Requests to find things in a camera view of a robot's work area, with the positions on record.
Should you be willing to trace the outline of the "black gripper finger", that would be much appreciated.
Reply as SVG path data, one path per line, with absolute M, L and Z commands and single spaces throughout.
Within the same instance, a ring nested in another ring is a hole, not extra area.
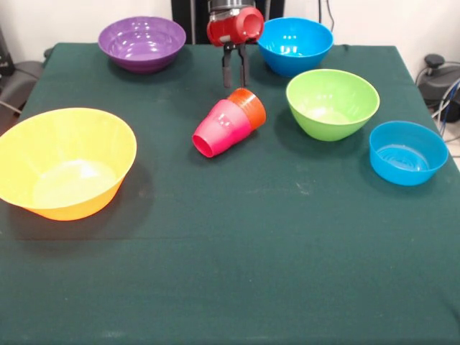
M 233 43 L 226 43 L 224 45 L 224 55 L 222 57 L 222 73 L 223 73 L 223 82 L 225 88 L 231 87 L 231 53 L 234 49 Z
M 242 85 L 249 84 L 249 63 L 247 58 L 247 51 L 246 51 L 246 44 L 241 43 L 237 45 L 237 50 L 239 57 L 241 59 L 241 66 L 240 66 L 240 81 Z

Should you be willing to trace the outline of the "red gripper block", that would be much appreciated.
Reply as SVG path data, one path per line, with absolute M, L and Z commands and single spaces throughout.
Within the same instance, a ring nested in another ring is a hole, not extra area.
M 264 17 L 253 6 L 211 13 L 207 36 L 212 45 L 220 47 L 228 42 L 235 45 L 258 40 L 263 33 Z

